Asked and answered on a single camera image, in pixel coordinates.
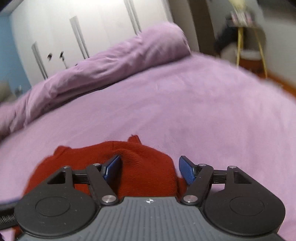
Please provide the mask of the purple bed sheet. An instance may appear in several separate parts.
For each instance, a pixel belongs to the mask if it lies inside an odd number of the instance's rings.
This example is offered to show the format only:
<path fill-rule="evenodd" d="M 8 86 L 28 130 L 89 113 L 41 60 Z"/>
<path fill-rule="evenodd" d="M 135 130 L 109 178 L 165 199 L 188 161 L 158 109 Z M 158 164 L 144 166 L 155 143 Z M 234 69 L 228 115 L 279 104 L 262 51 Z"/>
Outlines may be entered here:
<path fill-rule="evenodd" d="M 39 117 L 1 142 L 1 200 L 19 197 L 58 146 L 138 135 L 169 155 L 234 165 L 285 205 L 280 235 L 295 240 L 295 98 L 226 61 L 194 54 L 135 74 Z"/>

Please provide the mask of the cream paper bouquet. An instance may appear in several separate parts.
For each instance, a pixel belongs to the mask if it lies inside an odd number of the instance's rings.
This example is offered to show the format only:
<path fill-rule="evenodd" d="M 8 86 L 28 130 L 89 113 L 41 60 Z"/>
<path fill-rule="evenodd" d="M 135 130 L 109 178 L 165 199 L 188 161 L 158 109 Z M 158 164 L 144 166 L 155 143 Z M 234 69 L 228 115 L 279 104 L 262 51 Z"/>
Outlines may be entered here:
<path fill-rule="evenodd" d="M 253 17 L 245 0 L 229 0 L 229 3 L 234 9 L 231 12 L 231 20 L 235 26 L 250 27 L 253 25 Z"/>

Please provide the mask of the purple rolled duvet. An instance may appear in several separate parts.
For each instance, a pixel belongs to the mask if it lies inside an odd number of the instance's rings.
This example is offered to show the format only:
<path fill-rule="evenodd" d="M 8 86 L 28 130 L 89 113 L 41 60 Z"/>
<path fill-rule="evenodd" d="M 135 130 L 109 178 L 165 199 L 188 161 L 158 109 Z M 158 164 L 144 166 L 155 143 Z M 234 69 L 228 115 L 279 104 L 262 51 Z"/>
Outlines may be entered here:
<path fill-rule="evenodd" d="M 146 29 L 36 84 L 17 100 L 1 104 L 1 139 L 71 99 L 190 54 L 185 34 L 176 24 Z"/>

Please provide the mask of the yellow-legged side table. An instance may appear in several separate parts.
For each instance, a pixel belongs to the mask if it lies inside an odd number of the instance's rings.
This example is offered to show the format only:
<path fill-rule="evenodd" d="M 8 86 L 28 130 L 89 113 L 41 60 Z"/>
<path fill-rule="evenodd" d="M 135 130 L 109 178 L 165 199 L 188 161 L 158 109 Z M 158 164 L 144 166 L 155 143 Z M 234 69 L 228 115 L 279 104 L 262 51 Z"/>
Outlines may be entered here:
<path fill-rule="evenodd" d="M 234 28 L 237 34 L 236 65 L 267 78 L 266 37 L 262 27 L 248 14 L 245 17 L 232 14 L 227 26 Z"/>

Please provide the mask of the black clothes pile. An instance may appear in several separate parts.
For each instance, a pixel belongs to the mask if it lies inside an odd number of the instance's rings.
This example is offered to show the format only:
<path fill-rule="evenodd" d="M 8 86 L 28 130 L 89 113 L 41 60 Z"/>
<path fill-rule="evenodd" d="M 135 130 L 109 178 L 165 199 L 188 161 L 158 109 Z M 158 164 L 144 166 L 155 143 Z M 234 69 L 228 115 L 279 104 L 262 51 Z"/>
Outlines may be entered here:
<path fill-rule="evenodd" d="M 238 28 L 226 25 L 214 42 L 214 50 L 217 54 L 220 54 L 230 44 L 237 43 L 237 40 Z"/>

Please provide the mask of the red knit cardigan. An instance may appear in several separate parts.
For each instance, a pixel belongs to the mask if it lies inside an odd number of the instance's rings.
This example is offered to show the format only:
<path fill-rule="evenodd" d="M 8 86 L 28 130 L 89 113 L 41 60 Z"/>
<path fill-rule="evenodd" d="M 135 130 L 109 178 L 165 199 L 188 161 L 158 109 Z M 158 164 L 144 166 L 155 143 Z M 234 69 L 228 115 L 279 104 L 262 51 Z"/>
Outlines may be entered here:
<path fill-rule="evenodd" d="M 172 158 L 143 145 L 139 137 L 133 135 L 126 141 L 107 141 L 83 148 L 58 146 L 51 156 L 36 166 L 23 193 L 33 191 L 63 166 L 83 170 L 95 163 L 105 164 L 117 155 L 121 157 L 122 168 L 118 175 L 112 176 L 111 186 L 120 200 L 126 197 L 180 199 L 186 192 L 187 183 L 177 175 Z"/>

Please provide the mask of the white wardrobe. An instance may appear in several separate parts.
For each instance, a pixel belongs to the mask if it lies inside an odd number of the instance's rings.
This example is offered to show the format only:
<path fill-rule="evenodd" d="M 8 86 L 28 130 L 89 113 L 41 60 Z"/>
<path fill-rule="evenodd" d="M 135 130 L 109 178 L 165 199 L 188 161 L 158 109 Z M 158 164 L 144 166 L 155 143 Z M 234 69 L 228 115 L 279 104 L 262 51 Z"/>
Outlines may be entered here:
<path fill-rule="evenodd" d="M 167 1 L 23 1 L 11 29 L 30 85 L 172 20 Z"/>

